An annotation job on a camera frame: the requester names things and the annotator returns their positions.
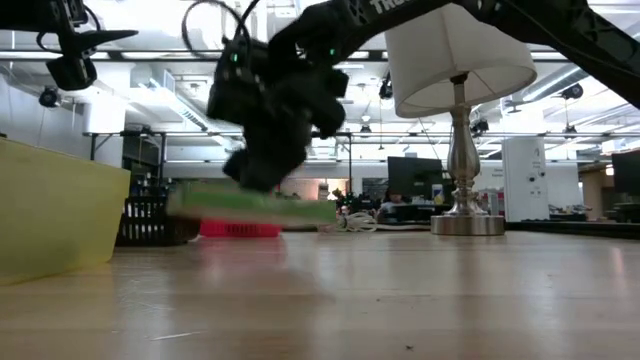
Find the ceiling camera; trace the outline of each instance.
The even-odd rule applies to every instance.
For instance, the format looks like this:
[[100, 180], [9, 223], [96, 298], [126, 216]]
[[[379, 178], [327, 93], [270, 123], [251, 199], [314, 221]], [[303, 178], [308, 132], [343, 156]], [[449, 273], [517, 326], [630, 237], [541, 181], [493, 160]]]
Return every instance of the ceiling camera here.
[[60, 93], [58, 93], [58, 88], [55, 86], [45, 86], [44, 91], [38, 98], [38, 102], [46, 108], [57, 108], [60, 106], [61, 99], [62, 97]]

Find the silver lamp base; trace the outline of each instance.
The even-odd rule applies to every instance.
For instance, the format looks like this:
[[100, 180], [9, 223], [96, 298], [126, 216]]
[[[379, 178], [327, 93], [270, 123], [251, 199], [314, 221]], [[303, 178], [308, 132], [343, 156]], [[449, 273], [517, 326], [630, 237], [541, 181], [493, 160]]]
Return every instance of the silver lamp base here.
[[431, 233], [456, 236], [504, 235], [502, 216], [432, 216]]

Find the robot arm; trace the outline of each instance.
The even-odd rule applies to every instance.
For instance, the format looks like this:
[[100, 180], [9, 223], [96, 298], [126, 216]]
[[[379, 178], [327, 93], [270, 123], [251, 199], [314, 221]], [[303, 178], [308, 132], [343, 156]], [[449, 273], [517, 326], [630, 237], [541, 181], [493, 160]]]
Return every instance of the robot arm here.
[[0, 13], [0, 29], [58, 35], [60, 57], [47, 62], [56, 85], [63, 90], [88, 88], [97, 78], [90, 56], [96, 46], [136, 35], [134, 30], [101, 30], [77, 33], [75, 28], [89, 21], [82, 0], [21, 0], [11, 3], [10, 11]]
[[449, 3], [517, 40], [556, 49], [640, 108], [640, 44], [586, 0], [330, 0], [278, 33], [270, 55], [298, 46], [313, 62], [336, 64], [373, 36]]
[[304, 161], [311, 125], [327, 137], [344, 121], [336, 98], [348, 78], [332, 65], [373, 36], [448, 4], [517, 40], [553, 47], [640, 107], [640, 45], [586, 0], [329, 0], [305, 9], [268, 45], [245, 33], [225, 47], [207, 115], [244, 126], [247, 140], [225, 173], [253, 190], [278, 184]]

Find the table lamp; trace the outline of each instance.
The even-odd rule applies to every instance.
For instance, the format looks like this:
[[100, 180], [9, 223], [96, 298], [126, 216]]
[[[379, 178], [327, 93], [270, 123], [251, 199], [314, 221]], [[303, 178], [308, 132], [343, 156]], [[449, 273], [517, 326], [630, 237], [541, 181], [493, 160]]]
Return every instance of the table lamp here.
[[469, 130], [469, 114], [471, 106], [507, 96], [535, 81], [529, 49], [453, 4], [389, 30], [385, 38], [396, 114], [418, 118], [449, 112], [453, 119], [447, 171], [457, 190], [453, 208], [432, 217], [431, 232], [504, 234], [504, 218], [483, 211], [472, 190], [480, 158]]

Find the red basket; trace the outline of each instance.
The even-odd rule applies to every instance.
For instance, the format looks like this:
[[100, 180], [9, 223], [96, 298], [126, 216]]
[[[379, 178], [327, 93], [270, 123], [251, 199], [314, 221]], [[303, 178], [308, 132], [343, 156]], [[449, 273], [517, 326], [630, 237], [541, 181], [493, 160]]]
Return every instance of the red basket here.
[[241, 224], [219, 220], [202, 220], [200, 235], [209, 238], [272, 238], [280, 236], [282, 228], [269, 224]]

